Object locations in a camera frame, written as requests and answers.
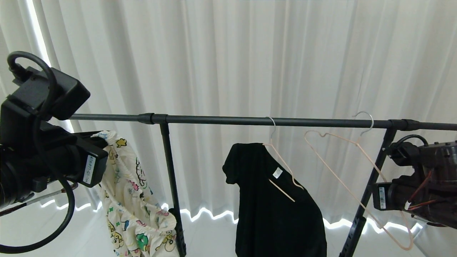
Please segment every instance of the hanger hook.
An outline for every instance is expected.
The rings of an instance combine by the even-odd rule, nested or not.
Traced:
[[[273,140],[273,134],[276,132],[276,122],[272,117],[267,116],[267,118],[269,118],[273,122],[273,125],[275,126],[275,129],[273,130],[273,132],[270,135],[270,139]]]
[[[367,112],[364,112],[364,111],[358,112],[356,115],[353,115],[353,117],[357,117],[357,115],[359,115],[360,113],[366,113],[366,114],[370,115],[370,118],[372,119],[372,125],[371,125],[371,127],[370,127],[369,129],[365,130],[365,131],[362,131],[362,133],[360,133],[360,136],[362,136],[363,133],[368,132],[368,131],[370,131],[370,130],[373,128],[373,126],[374,126],[374,120],[373,120],[373,116],[371,116],[371,114],[369,114],[369,113],[367,113]]]

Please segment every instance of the clothing rack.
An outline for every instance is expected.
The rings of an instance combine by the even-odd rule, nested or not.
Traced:
[[[168,176],[170,179],[171,196],[173,198],[173,208],[170,212],[176,217],[176,245],[180,257],[186,255],[186,244],[182,230],[181,214],[179,208],[178,189],[176,187],[175,169],[173,166],[173,156],[170,144],[169,123],[186,124],[220,124],[220,125],[263,125],[271,126],[270,118],[255,117],[216,117],[216,116],[176,116],[168,114],[143,113],[139,115],[123,114],[74,114],[71,120],[100,120],[100,121],[130,121],[144,124],[159,124],[162,133],[162,140],[165,149],[165,159],[167,163]],[[413,131],[418,129],[430,130],[454,130],[457,131],[457,124],[451,123],[425,123],[411,119],[390,119],[390,120],[348,120],[348,119],[308,119],[308,118],[273,118],[276,126],[295,126],[295,127],[334,127],[334,128],[369,128],[386,129],[381,149],[377,155],[375,164],[381,169],[386,160],[386,149],[393,142],[398,130]],[[361,199],[365,206],[371,197],[371,185],[376,182],[379,174],[373,168],[367,186]],[[365,210],[359,206],[352,221],[348,237],[340,252],[339,257],[352,257],[360,239],[362,229],[367,222],[363,217]]]

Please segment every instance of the black shirt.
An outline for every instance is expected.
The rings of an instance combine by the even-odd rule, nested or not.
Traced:
[[[239,185],[238,257],[327,256],[319,207],[263,144],[234,144],[222,169],[226,183]]]

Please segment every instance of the white floor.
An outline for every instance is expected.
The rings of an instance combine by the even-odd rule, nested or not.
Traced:
[[[14,215],[0,219],[0,243],[25,245],[52,233],[65,216],[55,204],[41,208],[39,204],[19,210]],[[183,226],[188,257],[234,257],[236,224],[231,218],[212,220],[203,213],[194,222],[183,215]],[[327,230],[328,257],[337,257],[345,242],[349,228]],[[392,233],[407,244],[407,234],[392,228]],[[75,212],[68,228],[52,243],[33,252],[20,254],[24,257],[109,257],[116,255],[111,249],[104,212],[94,212],[90,207]],[[411,251],[401,250],[385,233],[376,233],[370,226],[359,241],[355,257],[424,257],[414,247]]]

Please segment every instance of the clothes hanger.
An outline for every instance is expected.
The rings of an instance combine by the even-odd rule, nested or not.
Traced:
[[[400,244],[400,242],[398,242],[398,240],[389,232],[387,231],[387,229],[381,224],[381,222],[379,222],[378,219],[375,218],[375,216],[371,213],[370,210],[368,210],[368,208],[362,204],[362,202],[354,195],[354,193],[352,193],[352,191],[343,183],[343,181],[338,177],[338,175],[336,175],[336,173],[330,168],[330,166],[323,160],[323,158],[317,153],[317,151],[314,149],[314,147],[311,145],[311,143],[308,141],[308,139],[306,138],[306,134],[308,132],[316,132],[319,134],[320,137],[325,137],[326,135],[330,135],[330,136],[334,136],[334,137],[337,137],[339,139],[342,139],[344,141],[347,141],[349,143],[352,143],[354,145],[356,145],[360,150],[361,152],[364,154],[364,156],[370,161],[370,163],[373,165],[373,167],[375,168],[375,170],[379,173],[379,175],[381,176],[381,178],[384,180],[384,182],[387,182],[387,179],[386,177],[382,174],[382,172],[379,170],[379,168],[376,166],[376,164],[373,162],[373,160],[370,158],[370,156],[368,156],[368,154],[365,152],[365,150],[360,146],[359,144],[359,141],[360,141],[360,138],[362,137],[362,135],[368,131],[370,131],[372,128],[373,128],[373,125],[374,125],[374,120],[373,120],[373,117],[367,113],[367,112],[358,112],[356,115],[354,115],[353,117],[357,117],[357,115],[359,115],[360,113],[366,113],[370,116],[371,120],[372,120],[372,124],[371,124],[371,127],[363,132],[360,133],[360,136],[359,138],[357,138],[356,141],[352,141],[352,140],[349,140],[349,139],[346,139],[346,138],[343,138],[341,136],[338,136],[338,135],[335,135],[335,134],[332,134],[332,133],[324,133],[323,135],[319,132],[319,131],[316,131],[316,130],[308,130],[305,132],[305,135],[304,135],[304,138],[305,138],[305,141],[306,143],[309,145],[309,147],[311,147],[311,149],[313,150],[313,152],[317,155],[317,157],[323,162],[323,164],[330,170],[330,172],[332,172],[332,174],[336,177],[336,179],[338,179],[338,181],[346,188],[346,190],[351,194],[351,196],[360,204],[360,206],[362,206],[362,208],[365,209],[365,211],[373,218],[373,220],[377,223],[378,226],[380,226],[386,233],[387,235],[392,238],[392,240],[400,247],[402,248],[403,250],[411,250],[414,246],[414,239],[413,239],[413,234],[411,233],[411,229],[409,228],[409,224],[408,224],[408,220],[406,219],[404,213],[402,211],[400,211],[400,214],[403,218],[403,221],[405,222],[406,224],[406,228],[408,229],[408,235],[409,235],[409,246],[408,247],[405,247],[403,245]]]
[[[278,155],[279,159],[284,163],[284,165],[287,167],[288,171],[291,173],[292,175],[292,182],[295,186],[301,188],[304,190],[304,188],[300,185],[298,185],[297,183],[295,183],[295,179],[293,178],[293,172],[292,170],[290,169],[289,165],[287,165],[287,163],[284,161],[284,159],[281,157],[281,155],[279,154],[279,152],[276,150],[275,146],[273,145],[273,134],[276,132],[276,123],[275,123],[275,120],[273,120],[273,118],[271,117],[267,117],[269,118],[272,122],[273,122],[273,126],[275,126],[273,132],[271,133],[270,135],[270,143],[269,144],[263,144],[265,146],[271,146],[273,148],[273,150],[275,151],[275,153]],[[290,197],[286,192],[284,192],[284,190],[282,190],[279,186],[277,186],[271,179],[268,179],[275,187],[277,187],[283,194],[285,194],[289,199],[291,199],[293,202],[295,202],[295,200]]]

